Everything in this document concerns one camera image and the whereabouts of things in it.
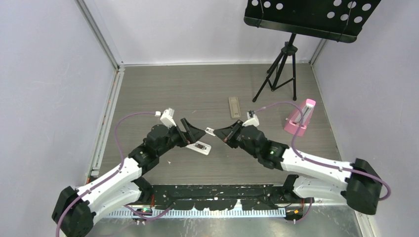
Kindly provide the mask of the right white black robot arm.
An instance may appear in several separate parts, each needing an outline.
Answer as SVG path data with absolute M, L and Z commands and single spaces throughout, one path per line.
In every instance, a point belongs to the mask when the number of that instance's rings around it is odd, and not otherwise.
M 383 182 L 363 159 L 350 163 L 313 156 L 269 140 L 256 126 L 244 126 L 240 120 L 213 133 L 230 148 L 246 151 L 266 168 L 297 173 L 296 178 L 287 179 L 282 189 L 287 202 L 299 198 L 344 199 L 349 207 L 363 214 L 377 212 Z

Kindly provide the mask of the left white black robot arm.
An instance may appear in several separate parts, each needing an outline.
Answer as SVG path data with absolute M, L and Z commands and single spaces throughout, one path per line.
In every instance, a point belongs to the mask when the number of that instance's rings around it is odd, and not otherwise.
M 181 119 L 184 130 L 170 123 L 154 125 L 143 142 L 121 163 L 98 179 L 78 188 L 64 188 L 57 200 L 52 219 L 55 235 L 86 236 L 102 218 L 124 205 L 151 200 L 152 187 L 143 175 L 153 169 L 160 157 L 174 147 L 198 142 L 205 131 Z

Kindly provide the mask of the white remote with buttons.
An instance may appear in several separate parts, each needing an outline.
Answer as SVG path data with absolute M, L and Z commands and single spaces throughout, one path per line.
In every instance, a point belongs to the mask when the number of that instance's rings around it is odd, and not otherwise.
M 229 102 L 231 118 L 239 119 L 241 117 L 241 109 L 240 109 L 238 97 L 229 97 L 228 102 Z

